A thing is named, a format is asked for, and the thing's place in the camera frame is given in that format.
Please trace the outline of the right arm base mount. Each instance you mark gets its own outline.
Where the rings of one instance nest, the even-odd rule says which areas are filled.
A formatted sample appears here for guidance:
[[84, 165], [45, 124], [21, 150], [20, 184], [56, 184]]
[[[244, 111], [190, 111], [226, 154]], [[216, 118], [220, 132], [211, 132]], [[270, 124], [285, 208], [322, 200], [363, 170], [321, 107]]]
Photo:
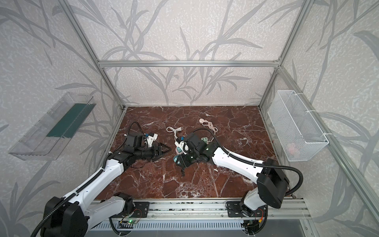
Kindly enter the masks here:
[[267, 205], [260, 206], [257, 210], [251, 210], [240, 201], [227, 201], [226, 208], [228, 217], [264, 217], [264, 212], [268, 209]]

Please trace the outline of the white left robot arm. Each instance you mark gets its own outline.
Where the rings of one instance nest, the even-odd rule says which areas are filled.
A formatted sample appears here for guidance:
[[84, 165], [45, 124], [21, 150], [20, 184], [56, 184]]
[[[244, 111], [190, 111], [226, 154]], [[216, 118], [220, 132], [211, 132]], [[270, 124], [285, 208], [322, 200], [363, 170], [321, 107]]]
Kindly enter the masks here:
[[117, 193], [98, 204], [92, 202], [117, 177], [139, 160], [155, 162], [171, 148], [157, 141], [157, 134], [129, 133], [122, 145], [110, 153], [86, 181], [62, 198], [53, 197], [44, 208], [43, 219], [32, 232], [35, 237], [83, 237], [105, 219], [130, 216], [138, 210], [130, 195]]

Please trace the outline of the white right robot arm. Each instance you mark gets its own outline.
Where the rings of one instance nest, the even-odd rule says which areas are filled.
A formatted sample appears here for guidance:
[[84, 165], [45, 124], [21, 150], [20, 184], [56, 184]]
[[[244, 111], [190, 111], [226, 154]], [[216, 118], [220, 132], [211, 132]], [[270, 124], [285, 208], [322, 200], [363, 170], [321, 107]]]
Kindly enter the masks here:
[[216, 139], [206, 143], [195, 133], [177, 138], [175, 145], [178, 155], [174, 162], [182, 169], [195, 163], [212, 163], [239, 173], [256, 184], [257, 187], [247, 191], [241, 199], [242, 210], [255, 211], [264, 205], [281, 208], [289, 180], [275, 160], [250, 159], [226, 149]]

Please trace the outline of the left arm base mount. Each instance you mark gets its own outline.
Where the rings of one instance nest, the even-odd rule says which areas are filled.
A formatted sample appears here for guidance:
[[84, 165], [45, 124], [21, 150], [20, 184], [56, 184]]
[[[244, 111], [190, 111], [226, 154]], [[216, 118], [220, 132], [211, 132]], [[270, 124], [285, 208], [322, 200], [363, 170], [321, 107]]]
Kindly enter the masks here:
[[125, 204], [118, 216], [130, 218], [147, 218], [150, 202], [134, 201], [131, 195], [116, 193], [115, 197], [120, 197], [125, 201]]

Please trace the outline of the teal charger cube with cable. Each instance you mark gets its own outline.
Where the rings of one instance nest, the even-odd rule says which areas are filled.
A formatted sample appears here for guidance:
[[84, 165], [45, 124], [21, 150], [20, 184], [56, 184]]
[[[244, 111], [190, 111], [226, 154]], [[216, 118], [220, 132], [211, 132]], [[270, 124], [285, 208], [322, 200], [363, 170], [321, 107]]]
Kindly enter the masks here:
[[181, 176], [185, 176], [185, 169], [186, 169], [186, 164], [184, 162], [184, 157], [182, 154], [176, 155], [173, 158], [174, 163], [181, 168]]

